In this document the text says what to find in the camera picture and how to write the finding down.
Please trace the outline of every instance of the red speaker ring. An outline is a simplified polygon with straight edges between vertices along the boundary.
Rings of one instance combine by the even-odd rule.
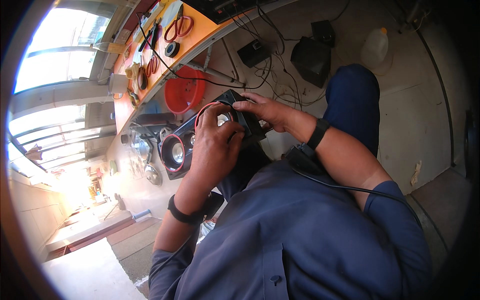
[[[183,166],[183,162],[185,161],[185,147],[183,146],[183,142],[181,141],[181,139],[180,139],[176,134],[169,134],[169,135],[167,135],[167,136],[165,137],[165,139],[163,139],[163,141],[166,141],[169,136],[174,136],[174,137],[176,137],[176,138],[180,141],[180,145],[181,145],[181,148],[182,148],[182,151],[183,151],[183,160],[181,161],[180,167],[178,167],[178,168],[175,169],[175,170],[172,170],[170,167],[167,167],[167,166],[165,165],[163,159],[161,159],[161,161],[162,161],[162,164],[163,164],[163,166],[165,167],[165,169],[167,169],[167,170],[170,171],[170,172],[177,172],[177,171],[179,171],[179,170],[181,169],[181,167]],[[162,153],[163,153],[163,144],[164,144],[164,143],[162,143],[162,145],[161,145],[161,147],[160,147],[160,155],[162,155]]]
[[[202,109],[198,112],[197,114],[197,117],[195,118],[195,126],[193,127],[193,130],[195,132],[197,132],[197,124],[198,124],[198,118],[200,117],[201,114],[203,114],[203,112],[205,111],[205,109],[208,108],[208,106],[212,105],[212,104],[215,104],[216,102],[210,102],[208,103],[207,105],[205,105],[204,107],[202,107]],[[233,116],[232,116],[232,113],[231,112],[228,112],[228,114],[230,115],[230,121],[233,121]]]

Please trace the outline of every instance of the wrist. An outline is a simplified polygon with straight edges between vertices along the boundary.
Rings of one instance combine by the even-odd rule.
[[[286,119],[285,131],[293,135],[299,142],[306,143],[317,126],[317,118],[309,113],[291,109]]]
[[[174,199],[177,209],[186,215],[201,210],[211,191],[189,174],[183,178]]]

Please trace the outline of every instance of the black wristband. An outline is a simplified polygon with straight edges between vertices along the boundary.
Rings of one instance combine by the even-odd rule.
[[[175,198],[175,195],[173,195],[169,202],[168,202],[168,210],[172,213],[172,216],[177,219],[178,221],[182,223],[187,223],[190,225],[198,225],[203,222],[204,220],[204,215],[201,212],[195,212],[191,215],[186,215],[180,210],[177,209],[175,206],[175,202],[173,199]]]
[[[317,119],[317,126],[313,130],[312,136],[307,142],[308,147],[315,151],[316,147],[323,139],[325,131],[330,127],[330,124],[325,119]]]

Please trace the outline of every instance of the navy blue shirt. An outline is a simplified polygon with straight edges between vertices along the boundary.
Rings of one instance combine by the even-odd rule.
[[[403,198],[393,181],[375,190]],[[156,250],[152,270],[170,256]],[[362,212],[281,161],[230,199],[195,255],[186,247],[151,278],[149,299],[398,299],[431,276],[405,205],[370,194]]]

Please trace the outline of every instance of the black electrical tape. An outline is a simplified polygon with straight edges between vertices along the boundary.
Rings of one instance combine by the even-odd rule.
[[[179,50],[180,50],[180,44],[177,43],[176,41],[173,41],[165,47],[165,56],[175,57],[175,55],[177,55]]]

